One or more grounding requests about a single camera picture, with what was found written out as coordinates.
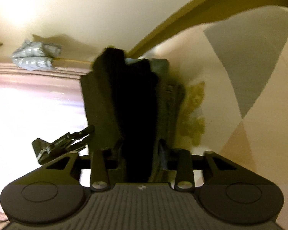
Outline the black trousers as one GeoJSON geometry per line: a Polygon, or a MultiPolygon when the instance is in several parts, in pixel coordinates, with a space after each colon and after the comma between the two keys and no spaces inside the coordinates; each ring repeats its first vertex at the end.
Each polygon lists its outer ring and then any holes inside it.
{"type": "Polygon", "coordinates": [[[87,122],[95,128],[89,147],[118,149],[126,183],[147,183],[152,175],[159,84],[148,60],[128,64],[116,48],[106,48],[80,78],[87,122]]]}

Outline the pink sheer curtain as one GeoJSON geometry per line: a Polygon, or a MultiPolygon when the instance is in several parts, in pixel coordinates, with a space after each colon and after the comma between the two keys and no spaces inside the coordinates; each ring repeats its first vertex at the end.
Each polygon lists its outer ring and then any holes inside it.
{"type": "MultiPolygon", "coordinates": [[[[87,126],[79,79],[84,67],[28,71],[0,63],[0,193],[38,167],[36,138],[53,142],[87,126]]],[[[6,216],[0,205],[0,220],[6,216]]]]}

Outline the folded blue jeans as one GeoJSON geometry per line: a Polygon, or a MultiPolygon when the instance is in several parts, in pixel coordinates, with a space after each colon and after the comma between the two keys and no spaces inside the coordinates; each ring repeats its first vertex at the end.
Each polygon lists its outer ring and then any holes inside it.
{"type": "Polygon", "coordinates": [[[173,149],[182,84],[165,59],[124,59],[123,90],[116,111],[126,183],[165,182],[173,149]]]}

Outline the checkered quilt bed cover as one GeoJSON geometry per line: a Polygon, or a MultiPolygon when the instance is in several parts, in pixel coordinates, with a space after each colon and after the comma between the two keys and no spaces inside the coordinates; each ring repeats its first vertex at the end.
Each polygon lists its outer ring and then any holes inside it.
{"type": "Polygon", "coordinates": [[[214,151],[273,181],[288,229],[288,8],[264,6],[215,23],[200,24],[143,55],[166,59],[187,90],[205,83],[198,110],[185,114],[202,135],[176,132],[175,146],[200,155],[214,151]]]}

